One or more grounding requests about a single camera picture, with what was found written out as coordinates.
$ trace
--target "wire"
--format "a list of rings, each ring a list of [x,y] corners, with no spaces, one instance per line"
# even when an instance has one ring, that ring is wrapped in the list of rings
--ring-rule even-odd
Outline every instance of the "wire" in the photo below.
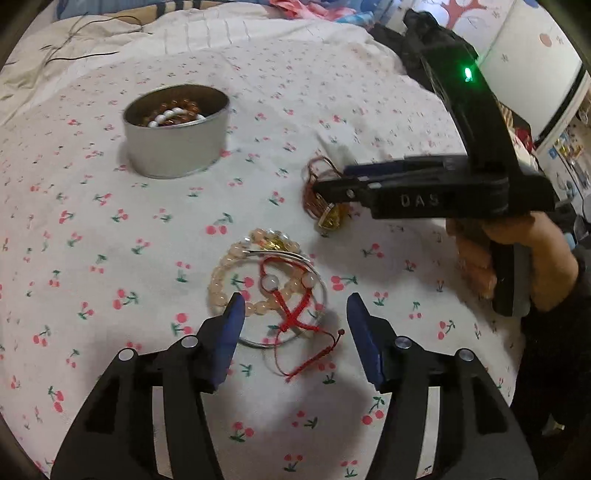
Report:
[[[80,59],[87,59],[89,57],[100,57],[100,56],[104,56],[104,55],[114,55],[116,53],[119,53],[118,51],[110,51],[108,53],[91,53],[90,55],[82,55],[81,57],[72,57],[70,59],[67,59],[65,57],[55,57],[51,60],[47,60],[45,62],[45,65],[47,65],[49,62],[54,61],[54,60],[80,60]]]
[[[80,60],[80,59],[86,59],[89,57],[99,57],[99,56],[105,56],[105,55],[114,55],[115,53],[119,53],[118,51],[112,51],[112,52],[107,52],[107,53],[93,53],[90,55],[82,55],[80,57],[74,57],[74,58],[66,58],[66,57],[53,57],[58,51],[60,51],[63,47],[65,47],[69,42],[71,42],[72,38],[74,38],[78,32],[80,30],[82,30],[84,27],[87,27],[90,24],[93,23],[102,23],[102,22],[110,22],[111,20],[117,20],[119,18],[133,18],[134,20],[136,20],[139,23],[139,30],[133,30],[131,32],[125,32],[125,33],[136,33],[136,32],[144,32],[144,25],[141,22],[141,20],[137,17],[134,17],[133,15],[119,15],[118,17],[110,17],[110,18],[104,18],[102,20],[92,20],[88,23],[85,23],[84,25],[82,25],[80,28],[78,28],[76,31],[73,31],[74,28],[76,27],[76,25],[82,20],[84,19],[86,16],[88,15],[88,13],[82,15],[78,20],[76,20],[76,22],[70,27],[70,31],[68,33],[68,37],[66,38],[66,40],[64,41],[64,43],[62,43],[59,47],[57,47],[55,50],[53,50],[49,56],[48,59],[46,60],[46,62],[43,64],[43,66],[46,66],[49,62],[53,61],[53,60]],[[41,48],[41,50],[43,50],[44,48],[48,48],[51,47],[49,45]]]

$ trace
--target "sleeve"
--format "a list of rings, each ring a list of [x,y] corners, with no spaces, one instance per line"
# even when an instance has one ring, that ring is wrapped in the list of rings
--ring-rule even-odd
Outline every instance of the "sleeve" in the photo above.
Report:
[[[591,429],[582,431],[591,411],[591,253],[582,247],[573,253],[579,276],[570,295],[522,320],[526,346],[511,409],[541,475],[583,465],[587,457],[576,452],[591,440]],[[564,430],[543,436],[550,417]]]

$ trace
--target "white bedsheet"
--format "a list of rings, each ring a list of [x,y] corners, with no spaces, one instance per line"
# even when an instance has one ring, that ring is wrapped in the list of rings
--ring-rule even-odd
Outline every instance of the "white bedsheet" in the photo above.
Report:
[[[301,40],[325,43],[361,43],[373,49],[388,51],[373,41],[362,28],[313,20],[291,21],[280,18],[272,7],[247,3],[219,5],[206,10],[171,12],[146,25],[144,32],[121,20],[96,23],[83,28],[75,38],[54,57],[118,51],[102,57],[76,61],[56,60],[44,66],[51,52],[47,46],[59,46],[68,38],[80,17],[55,22],[22,39],[0,72],[0,125],[18,113],[47,100],[56,91],[76,78],[102,65],[118,63],[130,58],[172,55],[204,48],[221,48],[257,39]],[[75,27],[107,17],[88,16]],[[402,65],[396,55],[389,55]]]
[[[124,34],[129,26],[117,21],[93,25],[119,29],[103,41],[119,42],[120,54],[67,68],[52,62],[26,98],[3,103],[28,111],[0,131],[0,411],[45,473],[117,351],[165,349],[183,329],[197,330],[209,315],[212,269],[257,227],[291,235],[313,258],[329,285],[327,329],[348,330],[346,298],[358,291],[372,315],[426,349],[473,349],[512,397],[518,323],[490,316],[467,294],[440,222],[377,222],[357,206],[325,238],[301,208],[301,170],[316,153],[342,163],[462,151],[443,104],[361,28],[265,20],[260,7],[230,7],[254,18],[225,17],[229,7],[178,12],[150,25],[154,35]],[[69,48],[108,50],[96,38]],[[25,81],[41,55],[15,55],[30,65],[21,69]],[[101,63],[112,64],[94,70]],[[121,110],[176,83],[228,93],[227,150],[207,172],[145,179],[125,157]],[[249,273],[236,274],[245,281]],[[244,285],[262,298],[256,284]],[[230,278],[225,286],[234,290]],[[277,321],[276,313],[252,316],[247,327],[268,339]],[[280,361],[291,369],[325,346],[300,339],[280,349]],[[350,334],[289,384],[269,365],[239,345],[226,382],[204,398],[226,478],[363,478],[389,396],[367,383]],[[158,418],[158,461],[170,474]],[[428,428],[426,452],[435,439]],[[425,455],[417,473],[430,465]]]

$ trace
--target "white bracelet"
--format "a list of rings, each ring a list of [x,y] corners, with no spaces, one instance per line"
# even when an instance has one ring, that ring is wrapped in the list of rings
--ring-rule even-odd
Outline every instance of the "white bracelet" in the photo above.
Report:
[[[150,128],[159,127],[166,120],[170,120],[174,116],[184,115],[185,113],[188,113],[188,111],[185,110],[185,109],[183,109],[183,108],[180,108],[180,107],[176,106],[172,110],[166,110],[164,113],[161,113],[160,115],[157,115],[156,118],[154,118],[154,120],[152,120],[148,124],[148,126]],[[201,115],[201,114],[198,113],[195,116],[195,120],[205,120],[205,117],[203,115]]]

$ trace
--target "hand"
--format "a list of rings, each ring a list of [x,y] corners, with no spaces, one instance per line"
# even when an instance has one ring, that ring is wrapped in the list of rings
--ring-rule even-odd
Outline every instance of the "hand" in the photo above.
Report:
[[[531,248],[531,300],[541,312],[558,306],[573,290],[579,265],[560,229],[545,213],[480,223],[491,240],[504,245],[522,244]],[[446,222],[450,236],[456,237],[460,268],[470,287],[491,299],[496,286],[491,253],[462,235],[461,224]]]

